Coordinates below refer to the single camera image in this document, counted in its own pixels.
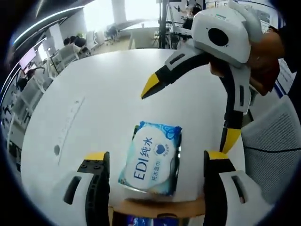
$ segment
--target package of wet wipes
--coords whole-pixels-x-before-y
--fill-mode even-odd
[[[140,122],[119,183],[139,191],[172,195],[181,130],[178,126]]]

